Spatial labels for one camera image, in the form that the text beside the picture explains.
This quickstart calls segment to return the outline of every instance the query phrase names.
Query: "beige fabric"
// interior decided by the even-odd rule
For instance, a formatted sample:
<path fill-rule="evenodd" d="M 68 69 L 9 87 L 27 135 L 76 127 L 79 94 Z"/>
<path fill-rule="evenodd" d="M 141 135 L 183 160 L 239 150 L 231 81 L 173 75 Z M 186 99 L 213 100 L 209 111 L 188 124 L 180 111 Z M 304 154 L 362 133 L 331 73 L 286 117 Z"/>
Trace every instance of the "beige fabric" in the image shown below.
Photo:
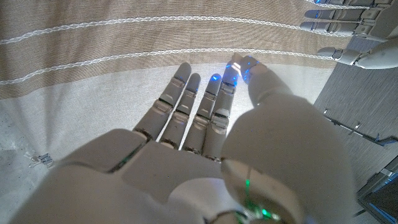
<path fill-rule="evenodd" d="M 228 61 L 222 49 L 276 50 L 315 55 L 321 47 L 345 47 L 349 37 L 297 29 L 308 1 L 4 1 L 1 8 L 0 99 L 26 95 L 38 88 L 74 82 L 110 72 L 190 63 Z M 162 17 L 165 21 L 140 21 Z M 205 16 L 252 19 L 254 22 Z M 130 21 L 118 24 L 110 19 Z M 100 26 L 66 26 L 108 21 Z M 54 31 L 54 27 L 64 30 Z M 113 55 L 191 49 L 189 53 L 124 57 L 97 64 Z M 197 49 L 218 49 L 197 52 Z M 335 62 L 296 55 L 253 54 L 264 63 L 333 68 Z M 90 65 L 59 68 L 89 61 Z"/>

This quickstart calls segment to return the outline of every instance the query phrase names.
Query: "gray floor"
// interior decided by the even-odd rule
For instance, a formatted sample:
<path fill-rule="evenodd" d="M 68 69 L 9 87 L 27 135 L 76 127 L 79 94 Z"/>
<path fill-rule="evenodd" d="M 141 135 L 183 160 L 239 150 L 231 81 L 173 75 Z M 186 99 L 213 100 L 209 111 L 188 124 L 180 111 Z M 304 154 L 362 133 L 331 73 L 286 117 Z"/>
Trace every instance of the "gray floor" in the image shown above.
<path fill-rule="evenodd" d="M 377 42 L 354 38 L 348 48 L 368 50 Z M 315 102 L 320 111 L 328 108 L 327 115 L 350 127 L 361 123 L 359 132 L 380 138 L 398 136 L 398 68 L 365 70 L 339 64 L 331 74 Z M 358 135 L 336 127 L 347 148 L 359 190 L 375 173 L 380 172 L 398 155 L 398 143 L 378 146 Z M 364 213 L 355 223 L 377 223 Z"/>

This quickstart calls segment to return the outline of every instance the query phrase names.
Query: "white robotic hand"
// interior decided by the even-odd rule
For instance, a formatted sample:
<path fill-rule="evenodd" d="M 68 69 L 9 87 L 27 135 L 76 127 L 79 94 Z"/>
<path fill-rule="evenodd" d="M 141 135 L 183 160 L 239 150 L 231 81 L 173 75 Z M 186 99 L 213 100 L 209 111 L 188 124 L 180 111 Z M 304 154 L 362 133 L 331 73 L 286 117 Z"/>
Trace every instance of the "white robotic hand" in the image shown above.
<path fill-rule="evenodd" d="M 183 63 L 132 131 L 55 162 L 12 223 L 349 222 L 353 179 L 333 126 L 250 56 L 210 78 L 179 151 L 200 82 L 190 73 Z M 226 137 L 240 76 L 254 109 Z"/>
<path fill-rule="evenodd" d="M 318 55 L 365 69 L 398 67 L 398 0 L 314 1 L 320 6 L 328 4 L 342 9 L 307 11 L 306 18 L 331 22 L 303 22 L 300 25 L 301 29 L 356 35 L 382 42 L 369 52 L 326 47 L 320 49 Z M 344 9 L 346 6 L 352 6 L 354 9 Z"/>

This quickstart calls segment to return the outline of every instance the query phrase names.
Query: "white stripe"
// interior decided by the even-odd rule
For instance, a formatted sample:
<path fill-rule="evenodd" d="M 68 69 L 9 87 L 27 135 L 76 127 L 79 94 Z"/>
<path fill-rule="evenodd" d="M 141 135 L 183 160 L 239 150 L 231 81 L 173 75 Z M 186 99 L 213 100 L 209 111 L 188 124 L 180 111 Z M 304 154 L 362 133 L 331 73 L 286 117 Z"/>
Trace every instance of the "white stripe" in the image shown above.
<path fill-rule="evenodd" d="M 220 17 L 220 16 L 162 16 L 162 17 L 138 17 L 138 18 L 127 18 L 127 19 L 111 19 L 108 21 L 98 21 L 98 22 L 82 22 L 79 24 L 70 24 L 70 25 L 62 25 L 53 28 L 46 28 L 42 30 L 35 30 L 32 32 L 28 32 L 19 37 L 13 37 L 6 40 L 0 40 L 0 45 L 2 44 L 10 44 L 22 41 L 29 37 L 34 37 L 42 34 L 49 34 L 52 32 L 60 31 L 60 30 L 68 30 L 68 29 L 79 29 L 79 28 L 87 28 L 93 26 L 103 26 L 103 25 L 112 25 L 112 24 L 122 24 L 122 23 L 130 23 L 130 22 L 150 22 L 150 21 L 228 21 L 228 22 L 243 22 L 248 24 L 260 24 L 266 26 L 276 26 L 276 27 L 285 27 L 288 29 L 297 29 L 300 30 L 299 26 L 281 24 L 278 22 L 269 22 L 269 21 L 258 21 L 254 19 L 240 19 L 240 18 L 232 18 L 232 17 Z M 321 33 L 316 31 L 308 31 L 321 35 L 328 35 L 333 37 L 350 37 L 350 35 L 341 35 L 341 34 L 329 34 L 329 33 Z"/>
<path fill-rule="evenodd" d="M 318 3 L 315 3 L 314 0 L 306 0 L 306 1 L 316 4 L 317 6 L 330 7 L 333 9 L 369 9 L 369 7 L 367 7 L 367 6 L 340 6 L 340 5 L 334 5 L 334 4 L 318 4 Z"/>
<path fill-rule="evenodd" d="M 279 51 L 279 50 L 231 49 L 231 48 L 160 50 L 160 51 L 154 51 L 154 52 L 142 52 L 142 53 L 113 55 L 113 56 L 108 56 L 108 57 L 96 58 L 93 60 L 87 60 L 84 62 L 75 62 L 75 63 L 66 64 L 66 65 L 52 66 L 50 68 L 45 68 L 45 69 L 40 69 L 40 70 L 34 71 L 32 73 L 27 74 L 26 76 L 24 76 L 22 78 L 17 78 L 14 80 L 0 81 L 0 85 L 9 85 L 9 84 L 14 84 L 14 83 L 24 82 L 36 75 L 40 75 L 45 72 L 51 72 L 51 71 L 63 70 L 63 69 L 67 69 L 67 68 L 91 65 L 91 64 L 100 63 L 100 62 L 104 62 L 104 61 L 108 61 L 108 60 L 115 60 L 115 59 L 119 59 L 119 58 L 134 58 L 134 57 L 143 57 L 143 56 L 180 54 L 180 53 L 192 53 L 192 52 L 245 52 L 245 53 L 259 53 L 259 54 L 281 54 L 281 55 L 293 55 L 293 56 L 298 56 L 298 57 L 308 57 L 308 58 L 315 58 L 315 59 L 322 59 L 322 60 L 332 60 L 332 59 L 330 59 L 328 57 L 324 57 L 324 56 L 295 53 L 295 52 L 285 52 L 285 51 Z"/>

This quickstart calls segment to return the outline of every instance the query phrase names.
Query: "robotic hand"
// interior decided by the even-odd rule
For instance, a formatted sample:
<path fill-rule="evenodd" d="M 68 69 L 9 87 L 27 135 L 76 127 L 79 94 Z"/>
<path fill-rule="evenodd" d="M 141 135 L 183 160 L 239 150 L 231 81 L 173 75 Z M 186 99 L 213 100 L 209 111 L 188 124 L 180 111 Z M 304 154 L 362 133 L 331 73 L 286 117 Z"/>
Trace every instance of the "robotic hand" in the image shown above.
<path fill-rule="evenodd" d="M 210 78 L 179 151 L 200 82 L 190 73 L 181 64 L 132 131 L 57 162 L 12 223 L 349 222 L 353 178 L 333 126 L 250 56 Z M 226 137 L 239 77 L 254 109 Z"/>
<path fill-rule="evenodd" d="M 354 9 L 309 10 L 306 18 L 332 22 L 303 22 L 304 30 L 357 35 L 382 42 L 369 52 L 322 48 L 318 55 L 365 69 L 398 67 L 398 0 L 314 0 L 315 3 Z"/>

